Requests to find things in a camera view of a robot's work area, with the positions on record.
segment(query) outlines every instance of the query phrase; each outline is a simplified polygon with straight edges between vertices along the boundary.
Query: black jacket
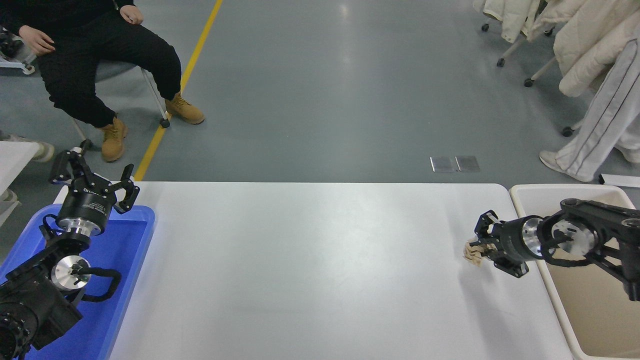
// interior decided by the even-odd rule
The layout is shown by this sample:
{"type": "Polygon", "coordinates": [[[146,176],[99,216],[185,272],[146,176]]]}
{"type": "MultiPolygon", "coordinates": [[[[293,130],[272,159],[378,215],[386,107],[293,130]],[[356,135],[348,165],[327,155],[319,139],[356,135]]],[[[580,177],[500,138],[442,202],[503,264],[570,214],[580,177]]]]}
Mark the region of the black jacket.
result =
{"type": "Polygon", "coordinates": [[[133,0],[0,0],[0,25],[14,34],[23,25],[53,33],[85,25],[115,4],[133,5],[133,0]]]}

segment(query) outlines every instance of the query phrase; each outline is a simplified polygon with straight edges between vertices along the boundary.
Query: person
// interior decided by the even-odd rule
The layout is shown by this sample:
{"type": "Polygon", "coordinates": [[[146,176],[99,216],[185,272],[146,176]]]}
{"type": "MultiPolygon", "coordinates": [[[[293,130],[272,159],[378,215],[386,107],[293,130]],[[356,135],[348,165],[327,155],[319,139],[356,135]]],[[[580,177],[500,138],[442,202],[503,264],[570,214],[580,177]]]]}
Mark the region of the person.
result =
{"type": "Polygon", "coordinates": [[[102,158],[124,153],[128,128],[95,94],[100,60],[125,61],[153,75],[166,109],[189,124],[204,114],[180,93],[175,49],[144,28],[133,0],[2,0],[0,24],[18,34],[37,55],[37,65],[55,108],[104,132],[102,158]]]}
{"type": "Polygon", "coordinates": [[[613,148],[640,163],[640,26],[589,105],[577,136],[557,152],[541,151],[552,170],[590,182],[613,148]]]}
{"type": "MultiPolygon", "coordinates": [[[[0,141],[4,142],[33,142],[38,144],[38,150],[31,158],[31,161],[35,161],[37,163],[46,163],[47,161],[53,158],[56,149],[53,145],[41,142],[38,140],[27,139],[22,136],[18,136],[16,134],[8,134],[4,133],[0,130],[0,141]]],[[[18,195],[13,192],[11,189],[6,189],[3,193],[0,193],[0,201],[18,201],[18,195]]]]}

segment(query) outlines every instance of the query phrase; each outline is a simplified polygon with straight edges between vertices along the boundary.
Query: hand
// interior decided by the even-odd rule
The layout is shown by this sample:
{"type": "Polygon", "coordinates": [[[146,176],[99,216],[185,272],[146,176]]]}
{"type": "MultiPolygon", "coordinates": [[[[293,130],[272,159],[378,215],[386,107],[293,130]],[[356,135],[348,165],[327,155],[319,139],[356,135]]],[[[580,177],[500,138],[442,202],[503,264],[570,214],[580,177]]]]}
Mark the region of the hand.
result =
{"type": "Polygon", "coordinates": [[[53,40],[47,34],[31,26],[23,25],[20,27],[18,36],[37,56],[49,54],[56,50],[52,45],[54,43],[53,40]]]}
{"type": "Polygon", "coordinates": [[[125,5],[121,7],[120,15],[126,22],[133,25],[140,25],[145,20],[145,17],[142,16],[138,7],[134,5],[125,5]]]}

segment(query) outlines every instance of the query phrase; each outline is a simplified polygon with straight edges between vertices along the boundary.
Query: robotic arm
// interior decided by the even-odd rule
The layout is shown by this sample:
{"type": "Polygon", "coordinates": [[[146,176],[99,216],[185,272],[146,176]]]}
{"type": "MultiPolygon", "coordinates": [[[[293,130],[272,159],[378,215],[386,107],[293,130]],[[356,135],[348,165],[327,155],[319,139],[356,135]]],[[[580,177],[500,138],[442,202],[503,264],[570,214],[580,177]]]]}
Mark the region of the robotic arm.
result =
{"type": "Polygon", "coordinates": [[[140,188],[130,180],[132,170],[133,164],[127,165],[113,184],[91,172],[82,149],[56,157],[49,181],[68,186],[69,193],[57,216],[43,217],[45,249],[6,274],[0,285],[0,359],[24,359],[32,345],[40,350],[82,319],[76,309],[80,301],[101,302],[114,294],[120,273],[91,267],[80,253],[89,248],[90,236],[104,232],[112,208],[125,213],[133,206],[140,188]],[[121,201],[115,194],[119,189],[125,190],[121,201]],[[93,275],[111,278],[105,294],[84,293],[93,275]]]}
{"type": "Polygon", "coordinates": [[[488,258],[515,277],[529,271],[525,262],[530,260],[563,267],[595,264],[622,282],[629,300],[640,301],[640,211],[579,199],[565,199],[560,207],[550,217],[508,222],[487,211],[478,220],[477,241],[467,243],[465,257],[473,262],[488,258]]]}

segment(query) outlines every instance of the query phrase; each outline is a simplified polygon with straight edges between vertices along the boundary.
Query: white pants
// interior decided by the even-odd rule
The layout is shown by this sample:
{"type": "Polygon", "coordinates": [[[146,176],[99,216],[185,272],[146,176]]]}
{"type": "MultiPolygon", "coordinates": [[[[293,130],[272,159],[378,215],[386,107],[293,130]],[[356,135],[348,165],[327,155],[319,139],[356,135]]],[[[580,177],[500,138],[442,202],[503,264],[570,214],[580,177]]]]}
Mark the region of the white pants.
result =
{"type": "Polygon", "coordinates": [[[567,174],[592,178],[611,149],[640,162],[640,54],[629,41],[589,105],[578,135],[556,154],[567,174]]]}

